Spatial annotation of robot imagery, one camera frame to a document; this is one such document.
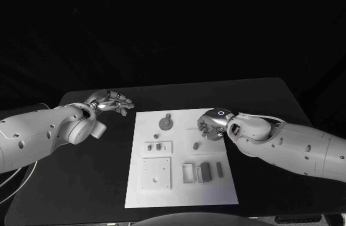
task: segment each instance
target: white sheet of paper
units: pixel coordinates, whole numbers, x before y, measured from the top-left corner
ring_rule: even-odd
[[[184,109],[170,111],[137,112],[130,172],[125,192],[125,208],[202,206],[202,205],[233,205],[238,204],[236,190],[229,167],[226,152],[212,154],[189,154],[187,150],[187,130],[197,129],[197,119],[212,108]],[[173,127],[163,131],[158,121],[170,114]],[[171,155],[147,155],[143,148],[147,142],[171,142]],[[225,147],[223,139],[217,145]],[[170,158],[170,189],[143,191],[141,171],[143,160],[148,158]],[[202,163],[209,163],[212,181],[197,183],[196,167]],[[216,163],[220,162],[223,177],[219,178]],[[193,166],[193,182],[183,183],[183,164]]]

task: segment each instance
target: white cable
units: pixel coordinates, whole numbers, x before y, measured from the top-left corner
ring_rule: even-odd
[[[248,114],[248,113],[239,113],[241,115],[245,115],[245,116],[254,116],[254,117],[259,117],[259,118],[267,118],[267,119],[272,119],[272,120],[277,120],[279,121],[281,123],[285,123],[285,121],[277,117],[271,117],[271,116],[264,116],[264,115],[254,115],[254,114]]]
[[[24,186],[24,184],[26,184],[26,182],[27,182],[27,180],[29,180],[29,178],[30,178],[30,176],[32,176],[32,174],[33,174],[33,172],[34,172],[36,164],[37,164],[37,161],[34,162],[33,169],[32,169],[32,171],[30,171],[29,177],[27,177],[27,179],[24,180],[23,184],[20,185],[20,187],[17,188],[17,190],[14,191],[14,193],[0,202],[0,204],[16,194],[16,192],[17,192],[17,191],[21,189],[21,187]]]
[[[19,168],[14,172],[14,174],[7,178],[7,180],[0,184],[0,188],[6,185],[6,183],[11,180],[11,178],[14,177],[14,175],[19,173],[21,168]]]

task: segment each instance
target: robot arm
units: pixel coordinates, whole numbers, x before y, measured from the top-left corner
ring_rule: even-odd
[[[0,121],[0,173],[16,170],[50,155],[60,145],[79,144],[89,135],[96,139],[106,126],[96,120],[102,111],[122,116],[134,107],[121,94],[96,91],[85,103],[14,115]]]
[[[203,114],[197,126],[210,140],[219,140],[225,132],[246,156],[300,175],[346,182],[346,140],[340,137],[269,116],[233,115],[222,108]]]

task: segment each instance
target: table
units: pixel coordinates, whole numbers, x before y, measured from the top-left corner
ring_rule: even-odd
[[[239,205],[124,208],[135,112],[226,108],[311,126],[279,78],[112,88],[134,102],[125,117],[104,112],[99,139],[60,146],[37,162],[6,216],[7,226],[137,222],[183,212],[245,217],[346,212],[346,184],[294,174],[259,158],[246,157],[225,138]],[[83,102],[96,90],[65,94],[59,105]]]

